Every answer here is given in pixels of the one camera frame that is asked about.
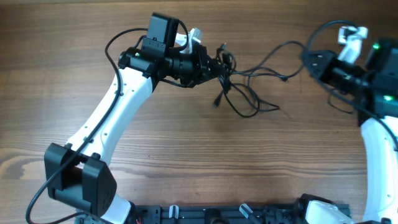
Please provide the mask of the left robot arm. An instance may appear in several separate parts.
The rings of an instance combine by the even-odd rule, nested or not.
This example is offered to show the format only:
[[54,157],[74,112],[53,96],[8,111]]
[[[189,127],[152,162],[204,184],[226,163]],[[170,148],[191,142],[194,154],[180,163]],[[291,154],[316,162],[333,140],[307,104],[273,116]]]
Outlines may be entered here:
[[192,88],[223,73],[201,44],[202,31],[179,34],[179,19],[153,13],[133,47],[112,62],[115,77],[86,123],[66,144],[45,152],[50,198],[104,223],[139,223],[132,202],[116,193],[109,164],[127,125],[160,82]]

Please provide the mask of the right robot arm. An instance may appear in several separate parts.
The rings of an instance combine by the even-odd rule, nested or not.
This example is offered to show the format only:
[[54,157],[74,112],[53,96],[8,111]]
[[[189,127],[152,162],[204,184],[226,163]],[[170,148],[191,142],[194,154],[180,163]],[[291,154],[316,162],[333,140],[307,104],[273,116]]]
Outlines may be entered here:
[[331,50],[302,53],[310,76],[358,112],[367,159],[365,222],[397,223],[397,40],[380,38],[364,67]]

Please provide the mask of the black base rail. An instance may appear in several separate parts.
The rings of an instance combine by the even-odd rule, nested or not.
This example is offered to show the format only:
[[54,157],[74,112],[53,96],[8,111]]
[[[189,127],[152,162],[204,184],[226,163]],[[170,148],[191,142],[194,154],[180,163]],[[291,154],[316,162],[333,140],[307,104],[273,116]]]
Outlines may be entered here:
[[[254,218],[260,223],[295,223],[293,204],[272,204],[267,206],[250,206]],[[143,224],[206,224],[215,218],[221,218],[228,223],[251,223],[240,211],[238,206],[221,207],[180,207],[178,217],[169,214],[169,207],[158,205],[138,205],[139,216],[136,223]]]

